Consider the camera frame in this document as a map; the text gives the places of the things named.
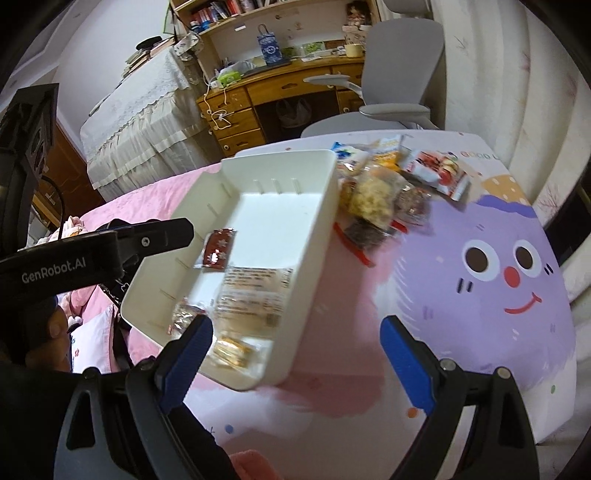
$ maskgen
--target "chair backrest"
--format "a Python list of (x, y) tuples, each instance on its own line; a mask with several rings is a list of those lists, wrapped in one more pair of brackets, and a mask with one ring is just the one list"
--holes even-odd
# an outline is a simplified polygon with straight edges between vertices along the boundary
[(361, 80), (365, 103), (419, 103), (443, 44), (443, 27), (433, 20), (396, 18), (374, 25)]
[(403, 15), (425, 15), (430, 12), (427, 0), (383, 0), (392, 12)]

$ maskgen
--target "cartoon smile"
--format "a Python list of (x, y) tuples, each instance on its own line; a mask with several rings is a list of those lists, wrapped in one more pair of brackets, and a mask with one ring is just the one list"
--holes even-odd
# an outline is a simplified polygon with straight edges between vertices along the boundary
[(511, 314), (518, 314), (518, 313), (527, 312), (530, 308), (532, 308), (534, 306), (534, 303), (542, 303), (542, 299), (540, 297), (538, 297), (534, 292), (532, 292), (531, 293), (531, 300), (527, 304), (523, 305), (519, 309), (505, 309), (505, 311), (507, 313), (511, 313)]

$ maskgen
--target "blue bag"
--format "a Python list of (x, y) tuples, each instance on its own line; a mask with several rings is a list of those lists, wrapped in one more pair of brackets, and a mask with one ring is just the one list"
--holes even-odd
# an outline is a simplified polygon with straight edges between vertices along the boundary
[(258, 26), (258, 31), (260, 35), (256, 39), (258, 40), (259, 46), (261, 47), (261, 52), (263, 58), (265, 59), (265, 63), (270, 64), (281, 61), (283, 59), (283, 55), (281, 55), (281, 50), (279, 48), (279, 44), (277, 43), (275, 34), (273, 32), (269, 33), (265, 24), (260, 24)]

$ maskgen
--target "white plastic tray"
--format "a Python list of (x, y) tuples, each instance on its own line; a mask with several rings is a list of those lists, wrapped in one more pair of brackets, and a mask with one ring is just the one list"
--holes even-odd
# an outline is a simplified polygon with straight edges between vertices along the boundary
[(175, 304), (211, 306), (223, 273), (188, 268), (204, 238), (219, 228), (236, 229), (229, 262), (237, 267), (294, 268), (284, 314), (267, 361), (254, 376), (206, 359), (200, 373), (234, 390), (285, 380), (296, 355), (322, 272), (339, 200), (336, 156), (329, 150), (229, 158), (218, 173), (203, 173), (172, 218), (191, 221), (187, 247), (146, 258), (129, 286), (121, 315), (160, 346)]

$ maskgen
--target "red cartoon nose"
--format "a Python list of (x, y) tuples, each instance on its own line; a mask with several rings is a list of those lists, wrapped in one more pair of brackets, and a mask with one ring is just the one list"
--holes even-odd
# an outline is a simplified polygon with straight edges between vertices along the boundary
[(519, 278), (519, 272), (514, 267), (507, 267), (503, 272), (503, 275), (505, 277), (507, 285), (509, 285), (512, 288), (519, 287), (521, 279)]

